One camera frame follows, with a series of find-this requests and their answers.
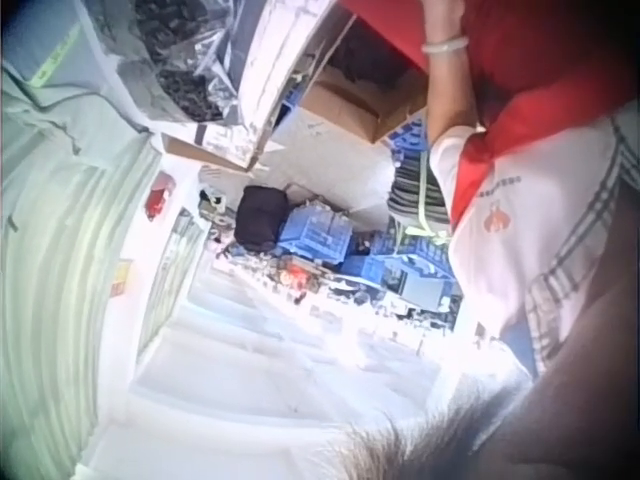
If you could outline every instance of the red collar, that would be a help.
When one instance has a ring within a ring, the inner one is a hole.
[[[497,158],[563,130],[588,125],[633,100],[636,92],[634,69],[602,50],[555,83],[515,95],[489,130],[473,135],[464,147],[450,212],[452,228]]]

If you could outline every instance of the black bag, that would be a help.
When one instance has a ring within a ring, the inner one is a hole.
[[[285,192],[271,187],[245,187],[236,212],[236,242],[249,252],[270,252],[276,247],[288,216]]]

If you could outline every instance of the bracelet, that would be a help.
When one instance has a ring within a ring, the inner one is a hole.
[[[439,55],[441,53],[451,53],[460,50],[469,45],[468,37],[458,37],[448,42],[425,43],[422,46],[422,53],[427,55]]]

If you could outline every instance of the hand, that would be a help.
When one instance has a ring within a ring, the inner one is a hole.
[[[446,42],[462,35],[464,0],[421,0],[428,43]]]

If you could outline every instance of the hair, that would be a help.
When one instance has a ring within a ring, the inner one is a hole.
[[[505,385],[488,395],[471,387],[455,407],[413,431],[401,431],[390,421],[382,433],[353,432],[340,452],[344,474],[349,480],[460,478],[470,467],[478,437],[521,389],[522,383]]]

